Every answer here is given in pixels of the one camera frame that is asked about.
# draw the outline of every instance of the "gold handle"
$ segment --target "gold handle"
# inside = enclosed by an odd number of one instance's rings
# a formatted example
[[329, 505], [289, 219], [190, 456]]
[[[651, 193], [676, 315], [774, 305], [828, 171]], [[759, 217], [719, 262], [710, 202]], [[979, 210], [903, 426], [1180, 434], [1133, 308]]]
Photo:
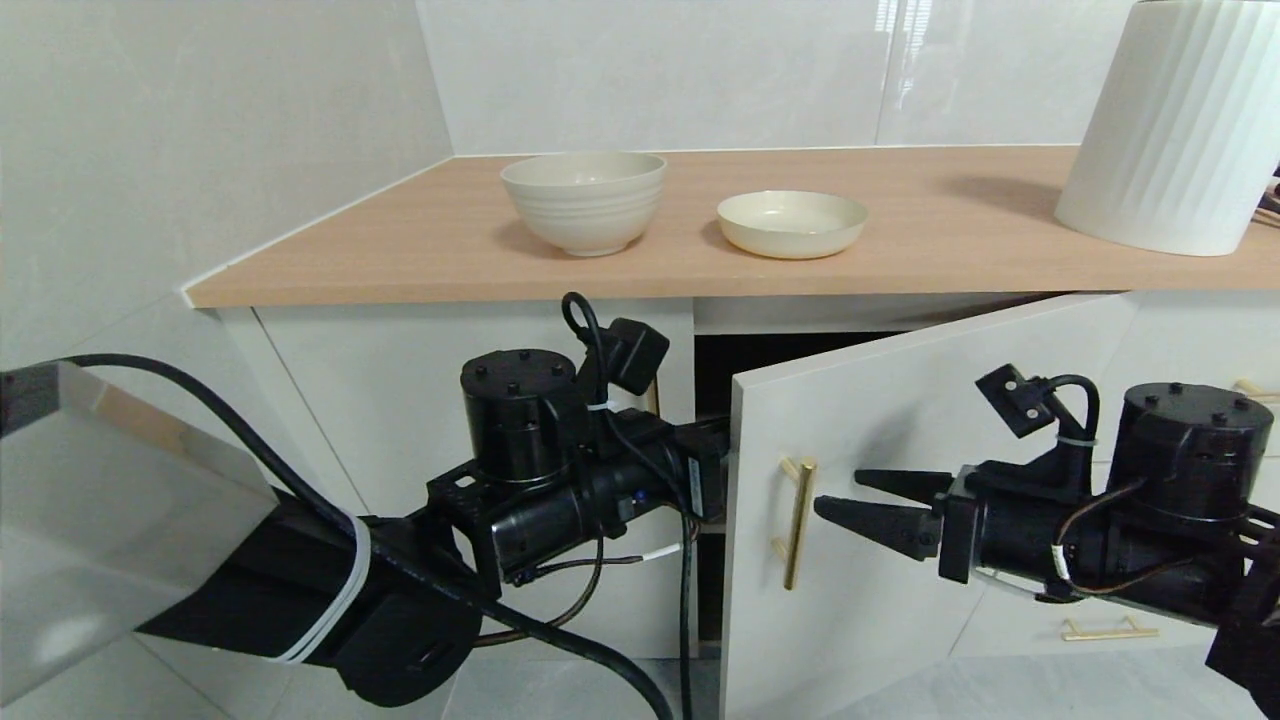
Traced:
[[1066, 619], [1066, 626], [1070, 632], [1062, 633], [1062, 639], [1066, 642], [1080, 642], [1080, 641], [1128, 641], [1133, 638], [1155, 638], [1160, 635], [1160, 630], [1156, 628], [1140, 628], [1138, 621], [1133, 619], [1133, 615], [1125, 615], [1124, 621], [1129, 625], [1128, 630], [1097, 630], [1092, 633], [1080, 632], [1079, 625], [1075, 620], [1070, 618]]
[[813, 477], [818, 471], [818, 464], [806, 457], [796, 466], [794, 460], [783, 457], [782, 471], [796, 484], [796, 500], [791, 506], [791, 537], [788, 541], [773, 538], [771, 544], [787, 564], [782, 587], [794, 591], [796, 574], [800, 570], [800, 550], [804, 547], [804, 528], [809, 521], [809, 506], [813, 505]]
[[654, 415], [662, 418], [662, 397], [658, 395], [658, 378], [655, 377], [652, 383], [649, 383], [649, 389], [644, 392], [644, 397], [648, 401], [649, 411]]
[[1231, 389], [1243, 392], [1248, 397], [1257, 400], [1263, 405], [1280, 405], [1280, 392], [1267, 392], [1249, 382], [1247, 378], [1235, 380], [1235, 386], [1233, 386]]

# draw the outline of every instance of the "ribbed lampshade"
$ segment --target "ribbed lampshade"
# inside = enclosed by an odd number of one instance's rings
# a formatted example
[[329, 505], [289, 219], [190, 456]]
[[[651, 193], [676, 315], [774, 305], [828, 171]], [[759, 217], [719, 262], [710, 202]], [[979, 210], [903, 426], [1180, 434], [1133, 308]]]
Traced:
[[1280, 1], [1143, 0], [1057, 205], [1080, 232], [1228, 255], [1280, 161]]

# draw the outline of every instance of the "tile floor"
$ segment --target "tile floor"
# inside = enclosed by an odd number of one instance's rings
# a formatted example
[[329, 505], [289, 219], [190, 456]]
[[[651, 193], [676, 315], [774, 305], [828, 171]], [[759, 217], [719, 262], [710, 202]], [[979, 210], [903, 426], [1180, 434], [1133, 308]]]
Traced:
[[[1248, 694], [1203, 666], [1202, 648], [948, 660], [828, 720], [1262, 720]], [[641, 664], [678, 707], [677, 664]], [[698, 661], [695, 715], [716, 717], [717, 661]], [[652, 717], [608, 671], [585, 661], [471, 660], [445, 720]]]

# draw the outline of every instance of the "wooden countertop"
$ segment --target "wooden countertop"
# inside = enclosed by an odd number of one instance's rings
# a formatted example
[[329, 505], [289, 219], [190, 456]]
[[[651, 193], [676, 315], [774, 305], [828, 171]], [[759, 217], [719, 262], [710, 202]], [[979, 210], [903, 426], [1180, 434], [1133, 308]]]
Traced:
[[[498, 172], [457, 158], [187, 288], [197, 307], [588, 297], [1280, 288], [1280, 228], [1253, 223], [1226, 258], [1112, 245], [1053, 220], [1074, 147], [669, 152], [649, 231], [577, 259], [530, 236]], [[861, 238], [820, 260], [728, 245], [717, 204], [765, 188], [854, 197]]]

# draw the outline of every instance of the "white ceramic bowl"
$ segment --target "white ceramic bowl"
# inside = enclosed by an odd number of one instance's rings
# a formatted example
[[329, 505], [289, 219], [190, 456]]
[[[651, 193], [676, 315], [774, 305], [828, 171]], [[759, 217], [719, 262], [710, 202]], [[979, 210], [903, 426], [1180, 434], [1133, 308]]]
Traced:
[[640, 237], [658, 210], [667, 160], [643, 152], [567, 152], [507, 165], [530, 232], [570, 255], [609, 255]]
[[756, 255], [785, 260], [824, 258], [858, 240], [870, 217], [860, 202], [799, 190], [735, 195], [717, 209], [721, 232]]

